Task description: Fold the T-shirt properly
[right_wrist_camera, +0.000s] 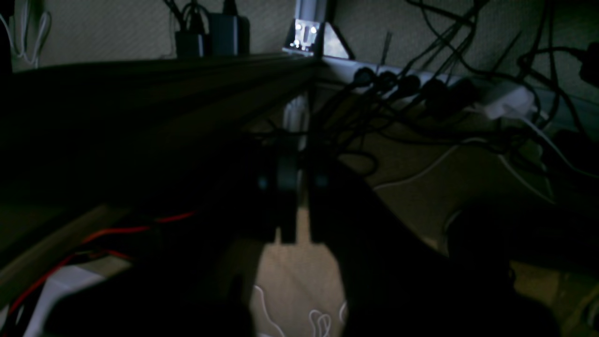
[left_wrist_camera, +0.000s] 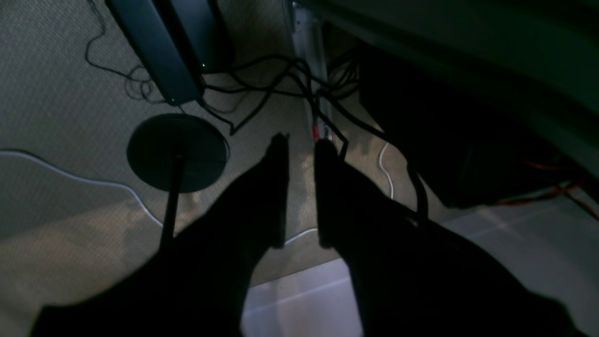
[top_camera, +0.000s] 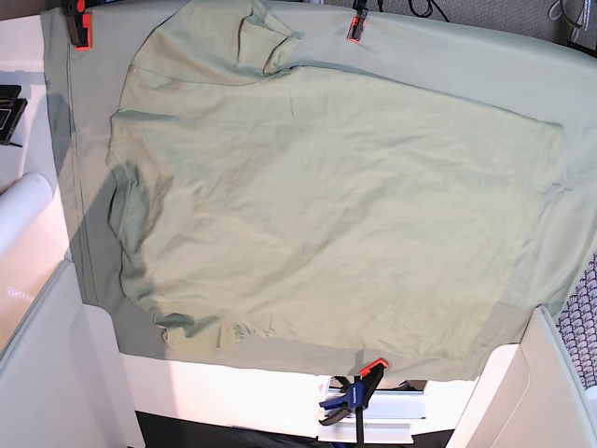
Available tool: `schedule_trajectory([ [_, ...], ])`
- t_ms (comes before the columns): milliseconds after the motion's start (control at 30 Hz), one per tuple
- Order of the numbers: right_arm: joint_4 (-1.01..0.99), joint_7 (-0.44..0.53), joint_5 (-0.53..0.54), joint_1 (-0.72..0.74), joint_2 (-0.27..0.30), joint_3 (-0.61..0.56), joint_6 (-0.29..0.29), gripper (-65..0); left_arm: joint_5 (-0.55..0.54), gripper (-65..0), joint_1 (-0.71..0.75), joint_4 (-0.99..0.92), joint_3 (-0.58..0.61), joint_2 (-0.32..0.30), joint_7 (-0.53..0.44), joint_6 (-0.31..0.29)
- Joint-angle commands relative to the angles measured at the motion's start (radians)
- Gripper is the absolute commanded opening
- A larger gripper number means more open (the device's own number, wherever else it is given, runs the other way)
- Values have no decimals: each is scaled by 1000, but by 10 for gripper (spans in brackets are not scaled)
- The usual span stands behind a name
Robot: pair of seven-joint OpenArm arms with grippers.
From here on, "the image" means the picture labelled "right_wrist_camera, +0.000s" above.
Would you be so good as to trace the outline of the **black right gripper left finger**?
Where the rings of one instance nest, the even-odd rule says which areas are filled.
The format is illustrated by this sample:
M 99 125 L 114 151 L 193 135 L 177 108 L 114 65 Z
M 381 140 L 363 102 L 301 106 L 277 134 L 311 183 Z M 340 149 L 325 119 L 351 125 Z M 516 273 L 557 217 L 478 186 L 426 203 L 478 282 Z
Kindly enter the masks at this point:
M 132 266 L 60 299 L 51 337 L 252 337 L 263 248 L 295 241 L 298 144 L 246 137 L 218 149 L 144 206 L 158 220 L 101 242 Z

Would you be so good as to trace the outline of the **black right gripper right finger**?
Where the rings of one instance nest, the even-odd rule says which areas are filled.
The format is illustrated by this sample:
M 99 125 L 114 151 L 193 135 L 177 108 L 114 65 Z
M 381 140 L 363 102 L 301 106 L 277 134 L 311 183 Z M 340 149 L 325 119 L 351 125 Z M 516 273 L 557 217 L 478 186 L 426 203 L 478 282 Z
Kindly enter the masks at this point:
M 554 314 L 519 294 L 508 219 L 474 204 L 447 219 L 446 253 L 426 245 L 323 144 L 306 149 L 310 234 L 336 259 L 344 337 L 559 337 Z

